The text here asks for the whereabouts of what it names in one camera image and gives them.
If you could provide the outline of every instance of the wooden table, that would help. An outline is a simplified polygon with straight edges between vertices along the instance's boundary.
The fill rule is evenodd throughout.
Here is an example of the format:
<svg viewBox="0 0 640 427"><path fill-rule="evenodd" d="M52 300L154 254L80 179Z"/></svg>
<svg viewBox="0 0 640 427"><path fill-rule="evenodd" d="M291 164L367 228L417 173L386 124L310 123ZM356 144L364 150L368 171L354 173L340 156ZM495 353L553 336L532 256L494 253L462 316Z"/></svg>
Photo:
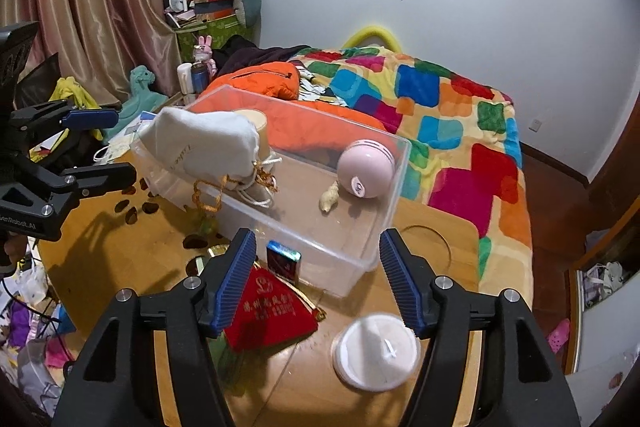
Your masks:
<svg viewBox="0 0 640 427"><path fill-rule="evenodd" d="M131 158L126 155L123 160ZM62 239L40 244L53 288L84 336L117 290L130 287L139 295L168 290L186 276L186 263L193 257L193 251L182 247L185 235L194 230L188 214L162 198L154 198L159 212L144 214L140 207L148 196L138 184L136 188L132 196L117 192L83 200L65 221ZM124 198L138 209L135 225L125 223L126 212L114 211ZM478 289L478 232L470 222L401 198L394 226L412 253L426 257L437 274L449 275L468 290ZM426 227L446 238L450 262L443 240ZM330 360L333 339L355 317L373 311L399 314L382 266L365 274L345 299L311 288L305 292L327 311L327 319L315 334L294 346L277 353L245 354L239 384L226 393L238 426L396 427L415 377L387 393L363 393L343 385ZM479 349L479 335L474 334L457 425L466 425L470 417ZM179 426L163 332L156 332L156 367L165 422Z"/></svg>

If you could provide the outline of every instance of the pink slipper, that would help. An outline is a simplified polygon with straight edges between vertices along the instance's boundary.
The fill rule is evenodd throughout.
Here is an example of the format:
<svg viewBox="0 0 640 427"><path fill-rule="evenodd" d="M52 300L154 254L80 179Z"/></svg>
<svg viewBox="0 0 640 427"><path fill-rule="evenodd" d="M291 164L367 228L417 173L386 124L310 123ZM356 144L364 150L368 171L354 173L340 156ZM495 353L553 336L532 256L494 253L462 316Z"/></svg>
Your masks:
<svg viewBox="0 0 640 427"><path fill-rule="evenodd" d="M564 319L556 326L556 329L549 333L546 341L549 343L551 350L556 354L562 346L569 340L569 331L571 330L571 321Z"/></svg>

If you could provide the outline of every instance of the small box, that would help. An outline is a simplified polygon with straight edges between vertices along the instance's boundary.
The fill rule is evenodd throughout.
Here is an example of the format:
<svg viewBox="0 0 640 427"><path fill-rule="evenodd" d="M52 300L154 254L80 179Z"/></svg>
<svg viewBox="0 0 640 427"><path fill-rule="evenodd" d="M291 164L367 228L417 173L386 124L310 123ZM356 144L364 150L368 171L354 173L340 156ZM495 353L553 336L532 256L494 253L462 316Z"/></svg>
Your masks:
<svg viewBox="0 0 640 427"><path fill-rule="evenodd" d="M267 267L293 284L297 284L300 278L301 259L299 251L291 250L277 241L267 243Z"/></svg>

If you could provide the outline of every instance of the yellow pool noodle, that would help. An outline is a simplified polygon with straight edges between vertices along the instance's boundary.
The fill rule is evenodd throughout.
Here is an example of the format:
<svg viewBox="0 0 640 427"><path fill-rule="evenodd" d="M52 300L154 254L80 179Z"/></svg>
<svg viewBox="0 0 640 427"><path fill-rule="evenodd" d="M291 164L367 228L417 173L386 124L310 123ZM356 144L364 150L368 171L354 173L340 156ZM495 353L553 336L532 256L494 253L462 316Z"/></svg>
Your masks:
<svg viewBox="0 0 640 427"><path fill-rule="evenodd" d="M384 42L385 48L393 51L394 53L402 53L398 40L389 30L382 26L366 26L351 36L349 40L344 43L343 48L355 48L364 39L368 39L370 37L378 37Z"/></svg>

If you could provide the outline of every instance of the orange jacket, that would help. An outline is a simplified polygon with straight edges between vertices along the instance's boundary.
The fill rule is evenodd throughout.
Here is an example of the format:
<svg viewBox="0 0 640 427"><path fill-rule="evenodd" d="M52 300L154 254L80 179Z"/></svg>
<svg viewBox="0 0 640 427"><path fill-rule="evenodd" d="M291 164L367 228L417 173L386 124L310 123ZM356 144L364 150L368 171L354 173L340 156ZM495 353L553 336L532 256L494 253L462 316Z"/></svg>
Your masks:
<svg viewBox="0 0 640 427"><path fill-rule="evenodd" d="M273 103L265 104L255 98L247 99L243 102L241 94L238 95L239 98L236 100L221 100L215 96L207 99L207 94L224 84L237 89L264 94L271 98L289 100L297 105L340 116L346 120L381 131L385 130L379 120L354 109L339 107L326 102L298 100L300 73L289 62L271 62L244 68L236 71L236 73L225 74L216 78L198 97L198 101L193 107L198 112L228 110L229 106L234 108L256 108L263 111L267 114L269 121L269 143L277 149L290 151L316 148L343 150L356 139L369 138L380 141L381 137L377 133L367 132L362 128L348 125L336 118L323 118L320 116L314 118L313 115L316 113L313 112L302 111L297 108L280 111L276 110L276 106ZM390 140L385 145L393 147L392 144L393 142Z"/></svg>

